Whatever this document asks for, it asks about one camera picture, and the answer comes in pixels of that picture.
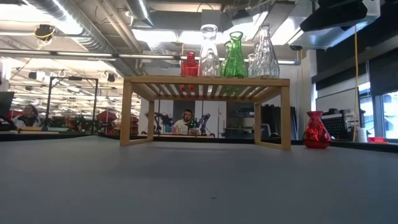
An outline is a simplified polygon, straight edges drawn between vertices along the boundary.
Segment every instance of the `shelf unit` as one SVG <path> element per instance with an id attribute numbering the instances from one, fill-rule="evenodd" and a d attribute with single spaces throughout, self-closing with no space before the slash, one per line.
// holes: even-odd
<path id="1" fill-rule="evenodd" d="M 128 146 L 153 141 L 154 100 L 204 100 L 254 103 L 254 119 L 261 120 L 261 103 L 281 97 L 281 144 L 261 141 L 261 122 L 255 122 L 254 142 L 265 147 L 290 150 L 290 80 L 285 78 L 221 78 L 141 76 L 125 77 L 120 145 Z M 149 101 L 147 139 L 130 140 L 131 95 L 137 93 Z"/>

